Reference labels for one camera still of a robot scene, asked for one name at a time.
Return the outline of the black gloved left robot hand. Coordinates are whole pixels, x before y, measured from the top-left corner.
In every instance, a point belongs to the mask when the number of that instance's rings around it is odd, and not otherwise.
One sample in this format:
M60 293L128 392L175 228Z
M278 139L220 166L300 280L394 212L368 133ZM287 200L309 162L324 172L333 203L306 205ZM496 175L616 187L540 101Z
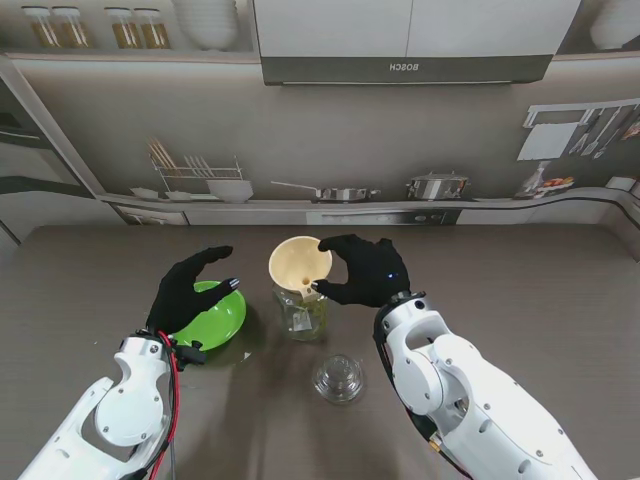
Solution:
M226 279L202 292L194 288L198 275L208 264L225 259L232 252L231 246L210 247L174 264L160 281L146 329L154 335L174 334L234 292L239 285L237 278Z

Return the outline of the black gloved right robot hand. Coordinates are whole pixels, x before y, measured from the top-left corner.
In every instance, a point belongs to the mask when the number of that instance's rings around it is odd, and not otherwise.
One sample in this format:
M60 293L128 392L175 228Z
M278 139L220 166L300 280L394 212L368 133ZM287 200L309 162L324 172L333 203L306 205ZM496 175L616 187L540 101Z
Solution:
M316 292L340 305L381 308L411 289L404 261L390 239L371 242L355 234L333 236L321 240L318 250L334 252L346 264L345 283L312 282Z

